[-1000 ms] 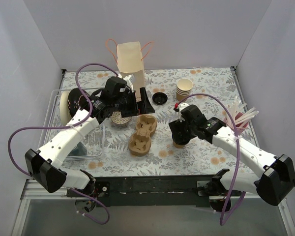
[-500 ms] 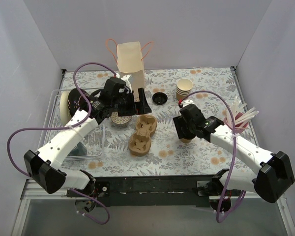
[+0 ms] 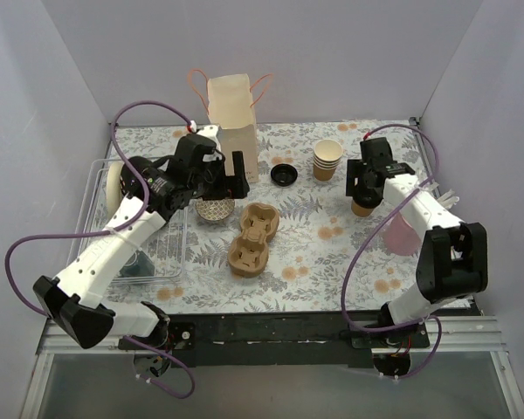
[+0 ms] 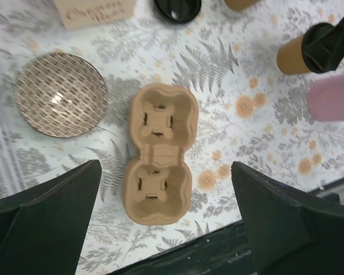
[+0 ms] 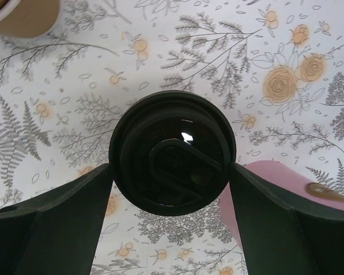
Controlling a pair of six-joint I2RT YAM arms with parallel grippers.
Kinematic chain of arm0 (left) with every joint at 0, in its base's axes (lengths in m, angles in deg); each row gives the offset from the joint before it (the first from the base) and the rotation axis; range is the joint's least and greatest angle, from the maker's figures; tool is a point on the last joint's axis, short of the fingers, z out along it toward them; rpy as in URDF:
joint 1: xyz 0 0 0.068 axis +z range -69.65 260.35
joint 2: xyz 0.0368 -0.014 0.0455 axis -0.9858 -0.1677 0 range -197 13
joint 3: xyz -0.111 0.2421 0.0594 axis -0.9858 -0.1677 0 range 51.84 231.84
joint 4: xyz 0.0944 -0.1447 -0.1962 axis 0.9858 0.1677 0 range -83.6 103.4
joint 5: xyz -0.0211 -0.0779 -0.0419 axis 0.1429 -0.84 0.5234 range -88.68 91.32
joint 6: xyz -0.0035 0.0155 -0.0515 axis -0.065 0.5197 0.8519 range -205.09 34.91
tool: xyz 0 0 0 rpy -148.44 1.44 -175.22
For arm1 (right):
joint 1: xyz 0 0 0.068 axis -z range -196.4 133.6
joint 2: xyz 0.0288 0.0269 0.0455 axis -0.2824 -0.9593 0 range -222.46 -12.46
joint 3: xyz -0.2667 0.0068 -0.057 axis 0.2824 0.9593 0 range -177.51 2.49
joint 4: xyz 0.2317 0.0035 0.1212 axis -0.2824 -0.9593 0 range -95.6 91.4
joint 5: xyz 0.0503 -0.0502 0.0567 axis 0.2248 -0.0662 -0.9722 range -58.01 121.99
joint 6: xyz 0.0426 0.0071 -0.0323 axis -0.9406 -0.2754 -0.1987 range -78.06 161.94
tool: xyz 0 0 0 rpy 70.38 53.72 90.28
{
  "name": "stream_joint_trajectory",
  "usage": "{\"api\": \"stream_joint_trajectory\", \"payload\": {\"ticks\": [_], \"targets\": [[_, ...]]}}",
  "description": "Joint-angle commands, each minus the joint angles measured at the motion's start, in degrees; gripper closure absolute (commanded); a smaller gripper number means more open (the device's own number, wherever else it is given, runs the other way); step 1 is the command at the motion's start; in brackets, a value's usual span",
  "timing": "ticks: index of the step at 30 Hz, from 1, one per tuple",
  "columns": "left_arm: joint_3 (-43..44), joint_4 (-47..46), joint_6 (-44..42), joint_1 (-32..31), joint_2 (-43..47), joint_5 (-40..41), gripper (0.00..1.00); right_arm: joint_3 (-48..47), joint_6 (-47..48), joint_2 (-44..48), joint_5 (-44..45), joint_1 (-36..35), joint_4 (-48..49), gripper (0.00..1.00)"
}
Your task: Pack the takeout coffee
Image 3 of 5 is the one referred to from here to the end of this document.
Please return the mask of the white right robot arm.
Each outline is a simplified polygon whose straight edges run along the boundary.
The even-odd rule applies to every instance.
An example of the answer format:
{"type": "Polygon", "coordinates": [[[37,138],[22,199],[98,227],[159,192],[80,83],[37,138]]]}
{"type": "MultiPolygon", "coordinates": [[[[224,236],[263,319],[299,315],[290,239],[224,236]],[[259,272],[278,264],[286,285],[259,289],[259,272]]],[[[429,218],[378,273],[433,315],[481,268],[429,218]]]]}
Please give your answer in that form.
{"type": "Polygon", "coordinates": [[[369,216],[387,202],[421,241],[415,283],[386,303],[369,329],[384,345],[397,347],[409,337],[409,326],[487,288],[487,234],[480,223],[465,223],[425,190],[416,172],[394,159],[386,138],[364,140],[360,149],[360,158],[347,165],[346,194],[352,199],[352,212],[369,216]]]}

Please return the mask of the brown paper cup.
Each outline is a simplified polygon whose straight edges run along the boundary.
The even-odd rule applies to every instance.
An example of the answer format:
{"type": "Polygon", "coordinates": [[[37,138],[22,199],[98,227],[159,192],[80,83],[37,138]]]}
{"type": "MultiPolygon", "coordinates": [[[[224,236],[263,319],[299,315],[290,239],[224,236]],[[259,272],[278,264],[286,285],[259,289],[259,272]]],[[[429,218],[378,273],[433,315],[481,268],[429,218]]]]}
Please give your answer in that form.
{"type": "Polygon", "coordinates": [[[359,205],[356,201],[352,200],[351,201],[351,211],[352,213],[355,215],[355,216],[358,216],[358,217],[367,217],[367,216],[370,216],[372,214],[372,212],[374,211],[374,208],[366,208],[366,207],[363,207],[361,205],[359,205]]]}

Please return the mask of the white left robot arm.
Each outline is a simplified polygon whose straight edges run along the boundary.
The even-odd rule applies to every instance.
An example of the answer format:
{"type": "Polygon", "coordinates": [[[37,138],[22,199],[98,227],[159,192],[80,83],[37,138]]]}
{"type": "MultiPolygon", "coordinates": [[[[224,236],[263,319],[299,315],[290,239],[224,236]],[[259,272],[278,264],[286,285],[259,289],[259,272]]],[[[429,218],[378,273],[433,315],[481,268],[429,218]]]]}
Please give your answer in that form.
{"type": "Polygon", "coordinates": [[[105,293],[126,262],[191,200],[245,198],[250,190],[242,152],[231,154],[232,175],[215,134],[201,130],[180,138],[176,151],[158,160],[134,156],[121,167],[119,208],[95,238],[54,278],[33,286],[57,326],[88,349],[108,336],[130,336],[151,349],[167,344],[169,316],[152,303],[114,303],[105,293]]]}

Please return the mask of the brown cardboard cup carrier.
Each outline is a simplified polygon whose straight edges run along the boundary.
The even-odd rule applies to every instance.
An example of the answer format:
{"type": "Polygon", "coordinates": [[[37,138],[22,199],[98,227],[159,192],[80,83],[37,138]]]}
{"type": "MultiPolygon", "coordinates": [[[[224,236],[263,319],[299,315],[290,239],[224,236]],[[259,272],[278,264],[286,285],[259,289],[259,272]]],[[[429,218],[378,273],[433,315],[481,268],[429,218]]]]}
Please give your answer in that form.
{"type": "Polygon", "coordinates": [[[279,227],[280,213],[272,205],[248,204],[239,220],[240,234],[231,242],[228,265],[244,278],[262,273],[269,259],[269,243],[279,227]]]}

